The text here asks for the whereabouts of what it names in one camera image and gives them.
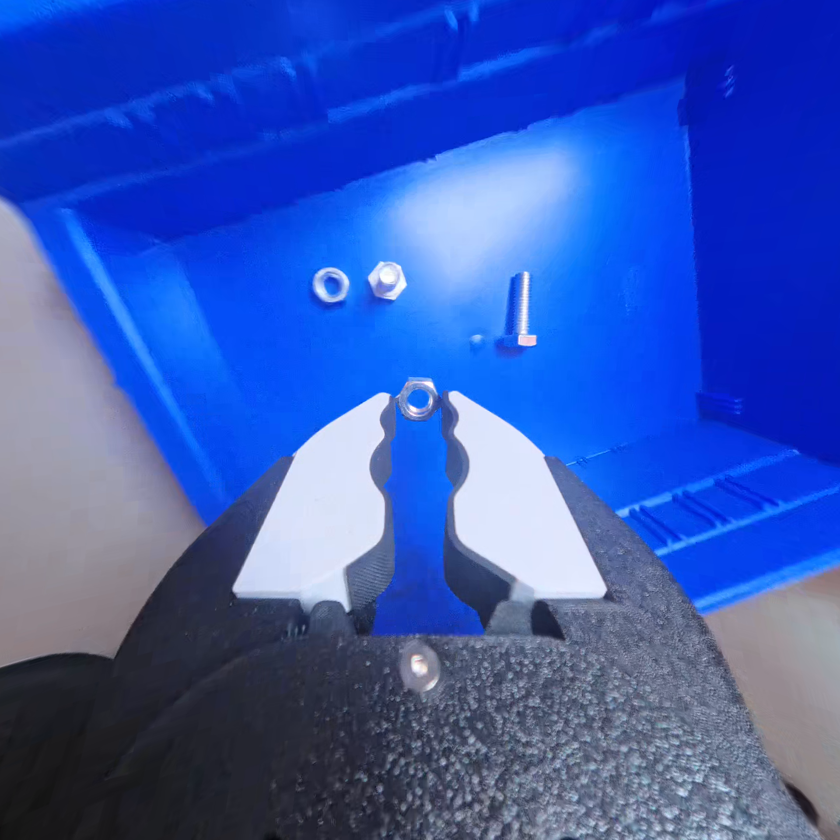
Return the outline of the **steel hex bolt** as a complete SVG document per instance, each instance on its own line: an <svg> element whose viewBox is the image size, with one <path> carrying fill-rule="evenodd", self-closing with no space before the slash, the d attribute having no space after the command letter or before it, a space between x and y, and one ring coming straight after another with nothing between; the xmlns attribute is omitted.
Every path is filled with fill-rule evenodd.
<svg viewBox="0 0 840 840"><path fill-rule="evenodd" d="M524 270L509 281L506 320L498 342L507 350L525 350L536 346L538 338L531 331L530 303L532 278Z"/></svg>

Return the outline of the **blue plastic bin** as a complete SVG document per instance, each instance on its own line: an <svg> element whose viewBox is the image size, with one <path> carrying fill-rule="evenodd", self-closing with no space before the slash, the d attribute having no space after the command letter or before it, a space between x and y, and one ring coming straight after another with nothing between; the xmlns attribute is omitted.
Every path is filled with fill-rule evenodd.
<svg viewBox="0 0 840 840"><path fill-rule="evenodd" d="M2 2L2 198L205 522L424 375L702 612L838 568L838 2Z"/></svg>

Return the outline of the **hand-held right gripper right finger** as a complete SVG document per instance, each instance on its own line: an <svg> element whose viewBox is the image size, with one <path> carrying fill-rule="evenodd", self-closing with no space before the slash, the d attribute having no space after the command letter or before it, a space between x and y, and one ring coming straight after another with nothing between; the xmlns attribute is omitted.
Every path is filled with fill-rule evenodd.
<svg viewBox="0 0 840 840"><path fill-rule="evenodd" d="M601 600L607 586L542 450L461 392L444 394L445 577L472 607Z"/></svg>

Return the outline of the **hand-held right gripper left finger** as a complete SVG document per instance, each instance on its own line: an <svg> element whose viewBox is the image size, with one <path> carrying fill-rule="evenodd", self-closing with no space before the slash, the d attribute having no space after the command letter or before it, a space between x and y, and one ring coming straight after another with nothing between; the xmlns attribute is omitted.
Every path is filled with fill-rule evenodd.
<svg viewBox="0 0 840 840"><path fill-rule="evenodd" d="M372 463L392 409L388 394L374 394L299 447L233 584L239 600L298 601L307 613L336 602L349 613L388 585L392 573L372 596L355 595L349 567L385 537L386 478Z"/></svg>

